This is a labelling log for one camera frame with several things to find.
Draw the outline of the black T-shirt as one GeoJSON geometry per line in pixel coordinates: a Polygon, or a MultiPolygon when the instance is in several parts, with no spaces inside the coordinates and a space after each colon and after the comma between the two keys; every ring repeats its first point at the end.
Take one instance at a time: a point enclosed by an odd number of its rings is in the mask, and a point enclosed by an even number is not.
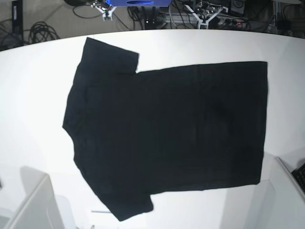
{"type": "Polygon", "coordinates": [[[266,132],[266,62],[137,72],[138,53],[91,38],[63,128],[74,162],[119,220],[153,210],[151,195],[256,185],[266,132]]]}

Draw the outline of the blue box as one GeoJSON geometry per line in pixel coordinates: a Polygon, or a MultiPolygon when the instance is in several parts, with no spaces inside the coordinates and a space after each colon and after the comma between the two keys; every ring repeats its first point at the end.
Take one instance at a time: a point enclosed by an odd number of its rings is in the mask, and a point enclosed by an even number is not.
{"type": "Polygon", "coordinates": [[[112,6],[155,6],[168,7],[172,0],[107,0],[106,3],[112,6]]]}

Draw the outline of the black tower case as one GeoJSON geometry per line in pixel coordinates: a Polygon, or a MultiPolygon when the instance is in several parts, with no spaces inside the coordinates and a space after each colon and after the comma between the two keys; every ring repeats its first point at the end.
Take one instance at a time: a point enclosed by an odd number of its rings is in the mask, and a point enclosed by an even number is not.
{"type": "Polygon", "coordinates": [[[23,0],[13,0],[11,3],[12,33],[24,41],[23,37],[23,0]]]}

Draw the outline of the black keyboard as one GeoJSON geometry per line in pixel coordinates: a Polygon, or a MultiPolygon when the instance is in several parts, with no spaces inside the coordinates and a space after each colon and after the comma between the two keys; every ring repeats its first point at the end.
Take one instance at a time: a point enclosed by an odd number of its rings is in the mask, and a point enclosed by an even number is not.
{"type": "Polygon", "coordinates": [[[305,191],[305,164],[292,172],[293,177],[299,184],[300,188],[305,191]]]}

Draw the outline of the white right partition panel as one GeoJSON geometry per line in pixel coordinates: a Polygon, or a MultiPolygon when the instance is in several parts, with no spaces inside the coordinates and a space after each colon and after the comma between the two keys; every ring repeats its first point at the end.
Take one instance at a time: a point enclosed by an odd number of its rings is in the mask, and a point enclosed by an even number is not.
{"type": "Polygon", "coordinates": [[[282,160],[275,158],[271,175],[275,190],[268,229],[304,229],[305,195],[282,160]]]}

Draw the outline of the white partition panel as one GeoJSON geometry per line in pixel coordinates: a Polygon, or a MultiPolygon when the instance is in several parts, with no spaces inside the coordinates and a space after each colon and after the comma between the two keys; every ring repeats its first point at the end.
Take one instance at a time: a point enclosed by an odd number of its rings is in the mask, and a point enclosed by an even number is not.
{"type": "Polygon", "coordinates": [[[50,175],[31,167],[0,166],[2,229],[75,229],[68,199],[55,195],[50,175]]]}
{"type": "Polygon", "coordinates": [[[268,229],[304,229],[305,195],[282,160],[275,158],[271,175],[275,190],[268,229]]]}

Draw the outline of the white left partition panel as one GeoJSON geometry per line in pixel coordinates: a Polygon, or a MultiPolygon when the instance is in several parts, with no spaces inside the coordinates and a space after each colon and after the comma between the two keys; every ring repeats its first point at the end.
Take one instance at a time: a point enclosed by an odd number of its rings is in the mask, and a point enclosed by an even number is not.
{"type": "Polygon", "coordinates": [[[2,229],[75,229],[68,199],[55,195],[50,175],[31,167],[0,166],[2,229]]]}

